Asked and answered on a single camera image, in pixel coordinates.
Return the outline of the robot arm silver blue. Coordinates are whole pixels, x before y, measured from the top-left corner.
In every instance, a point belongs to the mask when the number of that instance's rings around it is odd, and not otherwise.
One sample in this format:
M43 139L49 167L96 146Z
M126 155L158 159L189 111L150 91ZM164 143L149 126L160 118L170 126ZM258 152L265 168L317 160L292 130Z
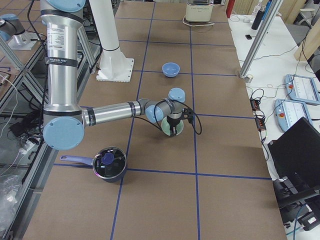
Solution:
M0 37L12 50L31 51L38 37L27 32L19 18L13 13L0 16Z
M167 98L129 101L128 83L137 83L134 59L121 50L119 34L131 34L147 42L154 5L147 3L145 19L114 16L111 2L91 0L89 6L100 41L96 83L78 96L77 40L83 30L83 0L43 0L40 16L47 29L48 103L43 109L43 137L59 151L77 147L85 129L102 123L147 116L152 123L181 112L185 92L169 91Z

